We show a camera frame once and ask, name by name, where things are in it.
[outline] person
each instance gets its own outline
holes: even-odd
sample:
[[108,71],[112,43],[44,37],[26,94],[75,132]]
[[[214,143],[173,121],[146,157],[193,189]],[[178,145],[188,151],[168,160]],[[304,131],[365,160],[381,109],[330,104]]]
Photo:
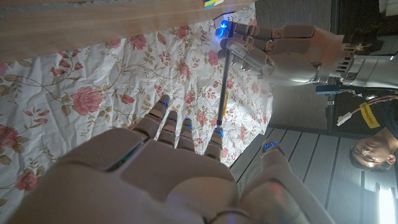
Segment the person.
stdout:
[[352,165],[362,170],[384,172],[396,162],[398,149],[398,100],[382,102],[372,108],[380,131],[359,140],[349,151]]

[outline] metal rod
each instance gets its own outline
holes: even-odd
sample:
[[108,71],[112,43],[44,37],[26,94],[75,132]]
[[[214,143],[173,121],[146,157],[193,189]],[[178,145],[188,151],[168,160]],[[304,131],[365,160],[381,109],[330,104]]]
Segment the metal rod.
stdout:
[[[234,23],[231,24],[229,28],[228,38],[231,38],[234,34]],[[228,79],[228,69],[230,65],[229,57],[231,56],[231,51],[226,48],[226,56],[225,56],[225,65],[224,65],[224,74],[223,74],[223,83],[221,85],[221,95],[220,95],[220,105],[218,106],[218,116],[217,116],[217,125],[223,124],[223,110],[225,104],[225,94],[226,94],[226,81]]]

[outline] blue light strip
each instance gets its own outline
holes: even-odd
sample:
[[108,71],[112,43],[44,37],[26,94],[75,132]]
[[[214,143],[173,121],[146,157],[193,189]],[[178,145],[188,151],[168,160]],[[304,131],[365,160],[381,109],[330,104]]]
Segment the blue light strip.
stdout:
[[227,23],[226,21],[221,21],[221,22],[220,22],[220,27],[221,27],[221,28],[227,28],[228,25],[227,25],[226,23]]
[[221,37],[224,34],[224,30],[220,29],[220,33],[217,35],[217,37]]

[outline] white fabric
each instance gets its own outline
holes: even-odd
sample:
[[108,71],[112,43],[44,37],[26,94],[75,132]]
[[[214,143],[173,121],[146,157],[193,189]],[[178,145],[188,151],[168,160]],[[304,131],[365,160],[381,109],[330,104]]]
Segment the white fabric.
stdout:
[[[240,22],[255,23],[254,12],[254,4],[239,11]],[[0,222],[57,158],[109,128],[133,128],[163,94],[178,127],[192,119],[203,154],[224,68],[214,33],[213,21],[201,22],[0,65]],[[268,86],[233,69],[228,91],[227,166],[264,133],[272,104]]]

